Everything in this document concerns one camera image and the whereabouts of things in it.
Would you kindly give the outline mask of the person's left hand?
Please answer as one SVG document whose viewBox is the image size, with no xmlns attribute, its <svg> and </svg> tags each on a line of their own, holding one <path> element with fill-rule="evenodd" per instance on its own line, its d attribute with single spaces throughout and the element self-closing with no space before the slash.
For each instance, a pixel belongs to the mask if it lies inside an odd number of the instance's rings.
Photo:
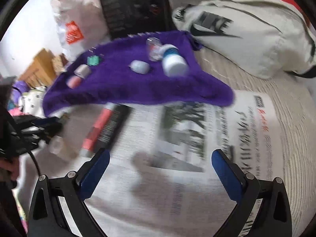
<svg viewBox="0 0 316 237">
<path fill-rule="evenodd" d="M 19 176 L 19 157 L 1 158 L 1 182 L 16 181 Z"/>
</svg>

